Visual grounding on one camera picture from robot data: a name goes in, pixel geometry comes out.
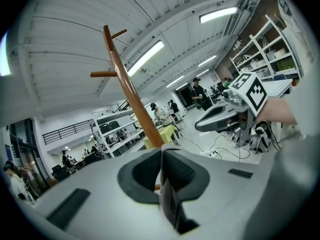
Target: table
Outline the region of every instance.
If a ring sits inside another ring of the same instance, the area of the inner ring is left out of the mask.
[[[285,96],[285,92],[288,89],[292,88],[292,79],[286,80],[278,80],[278,81],[271,81],[271,82],[263,82],[263,86],[268,93],[269,97],[271,98],[282,98]],[[275,139],[277,142],[280,142],[281,139],[281,122],[276,123],[276,134]]]
[[[171,140],[171,135],[174,134],[174,138],[175,140],[180,143],[178,136],[175,134],[175,130],[177,130],[177,128],[173,125],[168,125],[166,127],[164,127],[162,130],[159,131],[159,134],[161,136],[161,138],[163,139],[164,143],[170,143]],[[143,139],[145,148],[148,149],[152,149],[154,146],[151,144],[149,138],[146,136]]]

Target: ceiling light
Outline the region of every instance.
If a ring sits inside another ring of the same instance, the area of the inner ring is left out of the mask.
[[[8,64],[6,43],[7,43],[7,33],[4,34],[0,42],[0,75],[2,77],[11,74],[9,64]]]
[[[186,86],[188,83],[186,82],[185,84],[181,85],[180,87],[178,87],[177,89],[175,89],[176,91],[179,90],[180,88]]]
[[[164,47],[164,43],[159,40],[149,50],[147,50],[128,70],[129,77],[132,77],[153,55]]]
[[[201,63],[198,65],[198,67],[200,67],[200,66],[202,66],[203,64],[205,64],[205,63],[213,60],[215,57],[217,57],[217,55],[213,55],[212,57],[208,58],[208,59],[205,60],[204,62],[201,62]]]
[[[200,23],[205,23],[225,15],[235,14],[237,10],[238,10],[238,7],[230,7],[227,9],[216,10],[216,11],[203,14],[199,17]]]
[[[196,77],[200,77],[202,74],[206,73],[209,69],[203,71],[202,73],[198,74]]]
[[[181,78],[183,78],[184,76],[180,76],[178,79],[174,80],[172,83],[169,83],[166,87],[168,88],[169,86],[173,85],[175,82],[179,81]]]

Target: brown wall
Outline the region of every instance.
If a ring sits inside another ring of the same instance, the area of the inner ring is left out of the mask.
[[[280,17],[278,0],[261,0],[250,22],[246,25],[245,29],[240,34],[240,37],[242,38],[244,43],[247,44],[250,41],[249,35],[254,36],[264,26],[264,24],[267,22],[267,18],[265,17],[265,15],[273,17],[274,14],[277,14],[277,16]],[[278,36],[277,33],[273,31],[270,31],[270,33],[268,32],[267,34],[268,35],[265,35],[267,40],[273,40]],[[237,54],[237,52],[238,50],[234,51],[232,46],[231,50],[226,54],[220,64],[216,67],[215,71],[220,79],[232,77],[228,68],[232,65],[230,58],[233,58]]]

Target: yellow tablecloth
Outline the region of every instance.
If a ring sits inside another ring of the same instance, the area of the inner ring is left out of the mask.
[[[163,142],[166,143],[170,143],[171,140],[171,135],[174,133],[174,131],[177,130],[177,128],[173,125],[168,125],[164,128],[162,128],[159,133],[161,135],[161,138],[163,139]],[[145,148],[148,149],[152,149],[154,146],[151,144],[150,140],[148,137],[145,137],[143,139]]]

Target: blue sign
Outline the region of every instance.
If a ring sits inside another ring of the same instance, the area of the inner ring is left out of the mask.
[[[5,152],[6,152],[6,156],[8,157],[8,160],[13,161],[10,146],[7,144],[5,144]]]

